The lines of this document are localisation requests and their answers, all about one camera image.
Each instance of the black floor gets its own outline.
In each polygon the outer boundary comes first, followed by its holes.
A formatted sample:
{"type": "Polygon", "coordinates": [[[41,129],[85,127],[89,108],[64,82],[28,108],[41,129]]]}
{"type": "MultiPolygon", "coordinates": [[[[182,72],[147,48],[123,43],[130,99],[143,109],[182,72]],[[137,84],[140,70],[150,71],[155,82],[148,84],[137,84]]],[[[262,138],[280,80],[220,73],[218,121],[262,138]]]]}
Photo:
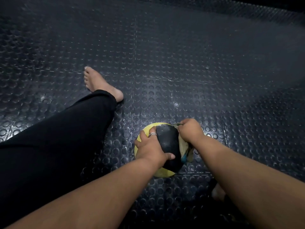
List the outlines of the black floor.
{"type": "MultiPolygon", "coordinates": [[[[132,160],[146,125],[187,117],[305,181],[304,58],[305,16],[282,9],[229,0],[1,0],[0,142],[88,94],[88,65],[125,101],[83,183],[132,160]]],[[[231,223],[208,197],[211,180],[194,154],[174,177],[152,179],[124,224],[231,223]]]]}

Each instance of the black pants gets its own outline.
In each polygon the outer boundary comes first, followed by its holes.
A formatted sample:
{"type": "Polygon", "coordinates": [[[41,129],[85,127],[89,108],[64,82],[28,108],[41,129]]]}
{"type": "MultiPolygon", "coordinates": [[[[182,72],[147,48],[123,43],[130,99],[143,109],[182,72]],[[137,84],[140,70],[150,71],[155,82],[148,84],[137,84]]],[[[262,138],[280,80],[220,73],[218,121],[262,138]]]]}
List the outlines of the black pants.
{"type": "Polygon", "coordinates": [[[1,228],[80,185],[115,109],[115,98],[97,90],[0,143],[1,228]]]}

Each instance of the yellow ball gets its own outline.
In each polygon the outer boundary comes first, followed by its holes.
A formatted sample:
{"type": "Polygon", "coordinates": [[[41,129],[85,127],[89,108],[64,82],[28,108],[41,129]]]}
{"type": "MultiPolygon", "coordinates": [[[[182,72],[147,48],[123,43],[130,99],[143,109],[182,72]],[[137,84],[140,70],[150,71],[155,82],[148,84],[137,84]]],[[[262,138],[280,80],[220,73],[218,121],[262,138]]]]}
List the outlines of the yellow ball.
{"type": "MultiPolygon", "coordinates": [[[[150,125],[147,125],[143,131],[145,132],[146,136],[148,136],[149,134],[149,130],[154,127],[154,126],[158,126],[158,125],[162,125],[162,124],[167,124],[167,123],[152,123],[150,125]]],[[[135,146],[135,155],[137,154],[137,151],[138,151],[138,147],[135,146]]],[[[154,174],[155,177],[158,177],[158,178],[167,178],[167,177],[170,177],[170,176],[173,176],[175,173],[173,171],[170,171],[168,169],[165,169],[165,168],[160,168],[157,170],[157,172],[154,174]]]]}

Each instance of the forearm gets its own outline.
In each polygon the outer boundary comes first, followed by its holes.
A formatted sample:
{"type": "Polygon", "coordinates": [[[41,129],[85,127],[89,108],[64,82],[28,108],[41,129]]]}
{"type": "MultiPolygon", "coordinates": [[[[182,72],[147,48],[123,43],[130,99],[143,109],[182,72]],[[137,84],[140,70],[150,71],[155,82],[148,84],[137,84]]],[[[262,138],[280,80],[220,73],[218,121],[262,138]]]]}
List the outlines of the forearm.
{"type": "Polygon", "coordinates": [[[10,228],[117,228],[157,167],[132,161],[34,211],[10,228]]]}
{"type": "Polygon", "coordinates": [[[242,213],[259,228],[305,228],[305,184],[246,158],[215,139],[195,145],[242,213]]]}

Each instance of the silver ring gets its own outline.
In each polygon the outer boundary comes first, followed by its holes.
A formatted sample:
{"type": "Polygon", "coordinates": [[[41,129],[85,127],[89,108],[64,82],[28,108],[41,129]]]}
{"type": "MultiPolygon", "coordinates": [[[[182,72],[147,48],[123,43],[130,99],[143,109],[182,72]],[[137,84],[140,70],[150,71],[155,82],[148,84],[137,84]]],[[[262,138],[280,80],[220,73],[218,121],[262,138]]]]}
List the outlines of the silver ring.
{"type": "Polygon", "coordinates": [[[150,137],[151,135],[157,135],[155,132],[151,132],[150,134],[148,134],[148,137],[150,137]]]}

